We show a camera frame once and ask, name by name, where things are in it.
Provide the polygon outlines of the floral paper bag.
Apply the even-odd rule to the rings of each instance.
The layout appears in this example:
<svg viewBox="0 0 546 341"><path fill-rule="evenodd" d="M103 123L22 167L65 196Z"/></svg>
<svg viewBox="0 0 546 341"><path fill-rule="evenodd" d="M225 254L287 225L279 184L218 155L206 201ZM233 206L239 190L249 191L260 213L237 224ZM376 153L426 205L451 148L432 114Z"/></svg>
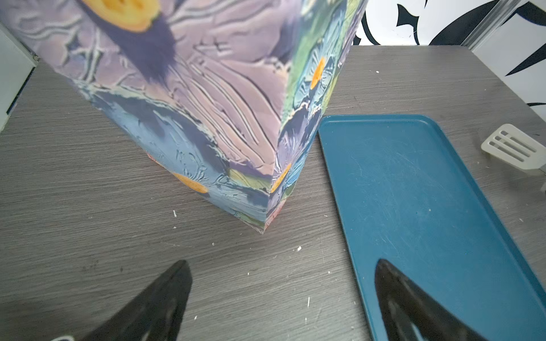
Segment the floral paper bag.
<svg viewBox="0 0 546 341"><path fill-rule="evenodd" d="M1 22L149 158L264 232L365 1L3 1Z"/></svg>

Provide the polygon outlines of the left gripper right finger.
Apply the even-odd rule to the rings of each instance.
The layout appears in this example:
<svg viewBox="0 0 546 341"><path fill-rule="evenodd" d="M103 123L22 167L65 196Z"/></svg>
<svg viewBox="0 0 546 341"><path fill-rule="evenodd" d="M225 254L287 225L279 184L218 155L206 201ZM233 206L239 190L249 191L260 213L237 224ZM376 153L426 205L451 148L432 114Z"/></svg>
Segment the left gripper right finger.
<svg viewBox="0 0 546 341"><path fill-rule="evenodd" d="M485 339L388 260L378 260L374 283L389 340Z"/></svg>

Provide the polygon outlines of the metal tongs white tips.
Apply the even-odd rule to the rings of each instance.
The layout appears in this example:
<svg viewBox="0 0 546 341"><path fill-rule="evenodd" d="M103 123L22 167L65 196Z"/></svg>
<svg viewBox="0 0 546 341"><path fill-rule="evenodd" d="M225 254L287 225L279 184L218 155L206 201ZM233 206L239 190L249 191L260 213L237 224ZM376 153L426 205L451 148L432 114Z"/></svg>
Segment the metal tongs white tips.
<svg viewBox="0 0 546 341"><path fill-rule="evenodd" d="M545 176L545 146L512 124L503 124L481 150L531 176Z"/></svg>

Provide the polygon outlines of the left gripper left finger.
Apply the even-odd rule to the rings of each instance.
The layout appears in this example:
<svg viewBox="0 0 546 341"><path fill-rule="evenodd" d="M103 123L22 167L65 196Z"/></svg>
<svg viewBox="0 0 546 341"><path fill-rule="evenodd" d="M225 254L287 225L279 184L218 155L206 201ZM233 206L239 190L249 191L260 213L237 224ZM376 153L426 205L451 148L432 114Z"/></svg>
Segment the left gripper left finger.
<svg viewBox="0 0 546 341"><path fill-rule="evenodd" d="M84 340L171 340L178 338L193 277L186 260L170 266L139 295Z"/></svg>

